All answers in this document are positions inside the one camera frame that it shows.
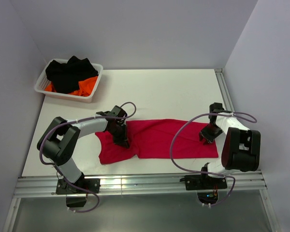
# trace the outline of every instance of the white plastic basket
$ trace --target white plastic basket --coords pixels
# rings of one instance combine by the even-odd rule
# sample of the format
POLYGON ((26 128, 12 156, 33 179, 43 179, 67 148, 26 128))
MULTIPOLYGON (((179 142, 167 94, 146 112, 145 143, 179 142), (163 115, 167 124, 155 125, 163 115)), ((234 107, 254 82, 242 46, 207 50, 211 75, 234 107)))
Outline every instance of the white plastic basket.
MULTIPOLYGON (((50 62, 52 62, 53 60, 59 62, 59 63, 67 63, 68 60, 67 59, 52 59, 50 62)), ((103 66, 100 64, 93 64, 91 63, 91 65, 98 71, 98 79, 97 82, 91 92, 91 94, 88 97, 81 97, 81 96, 75 96, 75 95, 69 95, 69 94, 64 94, 64 93, 54 93, 54 92, 49 92, 49 91, 45 91, 45 88, 51 83, 47 77, 46 77, 46 68, 48 67, 48 65, 50 64, 50 62, 46 65, 46 67, 43 69, 40 77, 38 78, 35 86, 34 86, 34 90, 39 92, 39 93, 43 93, 46 96, 50 96, 52 98, 60 98, 60 99, 66 99, 66 100, 71 100, 71 101, 77 101, 77 102, 86 102, 86 103, 90 103, 92 101, 92 96, 95 93, 98 84, 100 82, 101 76, 102 76, 102 71, 103 71, 103 66)))

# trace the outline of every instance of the white tabletop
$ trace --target white tabletop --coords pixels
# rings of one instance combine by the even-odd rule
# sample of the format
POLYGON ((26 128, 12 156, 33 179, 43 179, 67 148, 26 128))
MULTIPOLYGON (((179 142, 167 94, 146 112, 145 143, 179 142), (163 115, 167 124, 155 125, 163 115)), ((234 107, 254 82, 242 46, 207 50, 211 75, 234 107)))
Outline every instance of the white tabletop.
MULTIPOLYGON (((210 104, 223 100, 214 70, 105 70, 92 103, 45 97, 22 176, 56 175, 54 168, 40 163, 36 148, 38 140, 55 117, 80 119, 98 111, 111 110, 124 102, 134 102, 137 106, 137 112, 130 120, 190 120, 208 113, 210 104)), ((130 105, 124 106, 124 109, 128 114, 133 112, 130 105)), ((208 118, 203 117, 198 121, 208 122, 208 118)), ((224 136, 220 136, 216 140, 219 155, 224 139, 224 136)), ((101 165, 98 157, 100 151, 101 143, 94 134, 78 140, 73 159, 85 175, 182 172, 169 159, 138 159, 137 156, 101 165)), ((188 169, 200 170, 205 163, 215 160, 177 159, 177 163, 188 169)))

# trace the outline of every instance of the white wall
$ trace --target white wall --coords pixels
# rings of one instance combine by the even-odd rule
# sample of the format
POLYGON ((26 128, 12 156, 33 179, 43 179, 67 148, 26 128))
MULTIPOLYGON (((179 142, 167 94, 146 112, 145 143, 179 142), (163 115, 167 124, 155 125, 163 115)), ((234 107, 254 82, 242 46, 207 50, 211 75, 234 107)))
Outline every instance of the white wall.
POLYGON ((254 114, 261 169, 290 232, 290 0, 259 0, 225 67, 236 110, 254 114))
POLYGON ((222 68, 257 0, 11 0, 46 60, 222 68))
POLYGON ((45 62, 8 0, 0 0, 0 231, 21 174, 43 96, 45 62))

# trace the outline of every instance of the red t-shirt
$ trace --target red t-shirt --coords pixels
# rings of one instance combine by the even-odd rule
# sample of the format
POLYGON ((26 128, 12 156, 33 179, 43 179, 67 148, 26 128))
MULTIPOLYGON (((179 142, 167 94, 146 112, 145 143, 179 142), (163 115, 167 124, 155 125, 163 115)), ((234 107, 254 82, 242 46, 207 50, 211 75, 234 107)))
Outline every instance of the red t-shirt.
MULTIPOLYGON (((169 159, 170 145, 178 130, 186 121, 176 119, 127 121, 127 136, 130 148, 113 143, 109 132, 97 132, 101 141, 101 164, 127 160, 137 155, 140 159, 169 159)), ((207 124, 192 122, 178 135, 174 144, 174 159, 218 158, 216 144, 199 141, 199 132, 207 124)))

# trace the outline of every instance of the black clamp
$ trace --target black clamp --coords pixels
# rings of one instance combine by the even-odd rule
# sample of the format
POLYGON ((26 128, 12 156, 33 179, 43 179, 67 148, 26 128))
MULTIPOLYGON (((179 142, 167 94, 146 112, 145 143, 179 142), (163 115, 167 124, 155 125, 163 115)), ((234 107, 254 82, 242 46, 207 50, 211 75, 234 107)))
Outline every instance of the black clamp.
MULTIPOLYGON (((121 107, 115 106, 111 111, 97 112, 96 114, 101 116, 111 116, 111 117, 126 117, 127 113, 121 107)), ((110 132, 113 136, 113 142, 116 145, 122 146, 124 148, 129 148, 129 142, 127 137, 127 126, 124 119, 112 119, 106 118, 108 121, 105 131, 110 132)))
MULTIPOLYGON (((210 113, 231 113, 231 111, 224 110, 222 103, 213 103, 209 106, 210 113)), ((209 124, 207 124, 199 133, 200 141, 205 139, 205 144, 211 144, 223 131, 216 125, 217 116, 209 115, 209 124)))

